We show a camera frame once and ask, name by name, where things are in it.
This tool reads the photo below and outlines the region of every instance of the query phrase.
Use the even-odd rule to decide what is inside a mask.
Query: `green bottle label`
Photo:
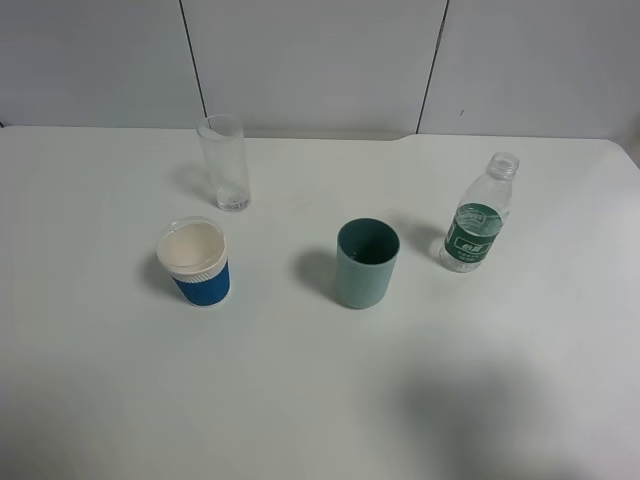
[[[502,228],[502,218],[493,208],[467,203],[456,211],[444,248],[456,260],[478,263],[489,253]]]

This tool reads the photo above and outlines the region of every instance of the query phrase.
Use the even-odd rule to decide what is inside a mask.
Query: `cup rim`
[[[172,233],[175,233],[178,230],[181,230],[185,227],[188,227],[189,225],[197,225],[197,224],[205,224],[205,225],[209,225],[211,227],[213,227],[218,234],[220,235],[220,237],[222,238],[222,244],[223,244],[223,248],[222,248],[222,252],[221,253],[216,253],[213,255],[210,255],[209,257],[207,257],[206,259],[191,264],[191,265],[177,265],[171,262],[166,261],[164,258],[162,258],[162,255],[160,254],[160,245],[161,243]],[[218,265],[222,260],[225,259],[227,254],[227,241],[226,238],[224,236],[224,233],[222,232],[222,228],[220,228],[220,225],[218,225],[216,222],[214,222],[213,220],[210,220],[206,217],[200,217],[200,216],[193,216],[193,217],[183,217],[183,218],[179,218],[173,222],[171,222],[169,225],[167,225],[166,227],[164,227],[161,231],[160,234],[158,236],[158,240],[156,241],[156,256],[158,257],[158,260],[160,260],[160,263],[162,263],[169,271],[173,272],[173,273],[177,273],[177,274],[182,274],[182,275],[198,275],[199,273],[204,273],[207,272],[209,270],[211,270],[212,268],[214,268],[216,265]],[[202,268],[199,268],[197,270],[190,270],[189,272],[180,272],[180,269],[190,269],[192,267],[198,267],[200,265],[204,265]]]
[[[221,135],[210,127],[211,120],[221,120],[225,119],[229,121],[229,123],[233,124],[234,134],[233,135]],[[198,123],[198,127],[196,128],[196,132],[198,132],[198,136],[204,140],[212,140],[216,142],[228,142],[229,140],[235,140],[236,138],[243,135],[244,125],[242,121],[234,115],[229,115],[227,113],[221,113],[218,115],[209,115],[206,118],[200,120]]]
[[[389,231],[390,231],[391,233],[393,233],[393,235],[394,235],[394,237],[395,237],[395,239],[396,239],[396,242],[397,242],[398,246],[397,246],[397,248],[395,249],[394,254],[393,254],[391,257],[389,257],[389,259],[388,259],[388,260],[385,260],[384,262],[380,262],[380,263],[363,263],[363,262],[359,262],[359,261],[357,261],[357,260],[355,260],[355,259],[351,258],[349,255],[347,255],[347,252],[345,252],[345,251],[344,251],[344,248],[342,248],[342,245],[341,245],[341,242],[340,242],[340,235],[343,233],[344,229],[345,229],[346,227],[348,227],[349,225],[351,225],[351,224],[353,224],[353,223],[355,223],[355,222],[360,222],[360,221],[362,221],[362,220],[373,221],[373,222],[375,222],[375,223],[378,223],[378,224],[380,224],[380,225],[382,225],[382,226],[384,226],[384,227],[388,228],[388,229],[389,229]],[[344,256],[346,257],[346,259],[347,259],[349,262],[354,263],[355,265],[358,265],[358,266],[362,266],[362,267],[377,268],[377,267],[380,267],[380,266],[382,266],[382,265],[387,265],[388,263],[393,262],[393,261],[396,259],[396,257],[398,256],[398,253],[400,252],[400,237],[398,236],[398,233],[397,233],[397,232],[396,232],[396,231],[395,231],[395,230],[394,230],[394,229],[393,229],[389,224],[387,224],[387,223],[383,222],[382,220],[378,220],[377,218],[362,217],[362,218],[354,218],[353,220],[349,220],[349,221],[348,221],[347,223],[345,223],[345,224],[340,228],[340,230],[338,231],[338,238],[337,238],[337,240],[338,240],[338,242],[337,242],[337,243],[338,243],[338,248],[339,248],[339,249],[340,249],[340,251],[344,254]]]

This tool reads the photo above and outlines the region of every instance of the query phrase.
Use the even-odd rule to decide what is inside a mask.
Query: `white wall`
[[[420,132],[617,138],[639,19],[638,0],[452,0]]]
[[[209,114],[267,135],[415,133],[445,0],[183,3]]]
[[[0,121],[192,127],[202,105],[177,0],[5,0]]]

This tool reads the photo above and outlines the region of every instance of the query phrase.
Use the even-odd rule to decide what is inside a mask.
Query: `teal plastic cup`
[[[384,222],[358,218],[338,233],[336,293],[352,308],[369,308],[387,293],[400,239]]]

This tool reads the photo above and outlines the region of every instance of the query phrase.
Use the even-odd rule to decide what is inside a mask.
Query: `wall seam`
[[[207,105],[204,103],[204,95],[202,94],[202,85],[200,84],[200,76],[198,75],[198,66],[196,65],[196,57],[193,54],[193,45],[191,44],[191,35],[189,35],[189,26],[187,25],[187,17],[184,14],[184,7],[182,6],[182,0],[178,0],[180,5],[180,14],[182,15],[182,23],[184,24],[184,33],[187,36],[187,43],[189,44],[189,53],[191,54],[191,63],[193,64],[193,71],[196,75],[196,83],[198,84],[198,93],[200,94],[200,102],[202,102],[202,111],[205,118],[207,115]]]
[[[438,32],[438,40],[436,40],[436,49],[433,52],[433,60],[431,61],[431,69],[429,70],[427,87],[424,90],[424,98],[422,99],[422,107],[420,108],[420,116],[418,117],[418,125],[416,126],[416,135],[420,132],[420,124],[422,123],[422,114],[424,113],[424,106],[427,103],[427,95],[429,94],[429,88],[431,87],[431,78],[433,77],[433,68],[436,65],[436,59],[438,58],[438,52],[440,51],[440,42],[442,41],[442,33],[444,32],[444,24],[447,21],[447,14],[449,13],[449,3],[451,3],[451,0],[447,0],[447,3],[444,6],[444,13],[442,14],[442,22],[440,23],[440,31]]]

